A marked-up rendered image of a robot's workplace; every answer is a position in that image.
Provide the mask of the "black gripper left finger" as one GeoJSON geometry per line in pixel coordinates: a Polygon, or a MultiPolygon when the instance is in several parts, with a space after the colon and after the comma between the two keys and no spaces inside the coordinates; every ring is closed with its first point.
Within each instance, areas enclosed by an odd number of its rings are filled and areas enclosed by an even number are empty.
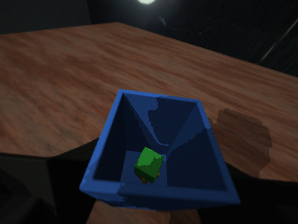
{"type": "Polygon", "coordinates": [[[98,140],[53,157],[0,153],[0,193],[40,197],[49,224],[86,224],[96,199],[79,187],[98,140]]]}

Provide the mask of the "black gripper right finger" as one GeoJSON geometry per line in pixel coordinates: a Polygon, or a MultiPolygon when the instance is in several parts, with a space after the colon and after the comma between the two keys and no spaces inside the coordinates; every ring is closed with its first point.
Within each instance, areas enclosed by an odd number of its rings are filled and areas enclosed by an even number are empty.
{"type": "Polygon", "coordinates": [[[276,206],[298,206],[298,182],[257,179],[225,163],[240,203],[197,209],[202,224],[263,224],[276,206]]]}

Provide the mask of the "green cube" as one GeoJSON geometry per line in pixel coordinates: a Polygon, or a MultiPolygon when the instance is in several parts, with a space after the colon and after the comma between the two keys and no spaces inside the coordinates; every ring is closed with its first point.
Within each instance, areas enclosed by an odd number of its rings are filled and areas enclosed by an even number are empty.
{"type": "Polygon", "coordinates": [[[134,173],[153,184],[164,158],[164,156],[145,147],[134,166],[134,173]]]}

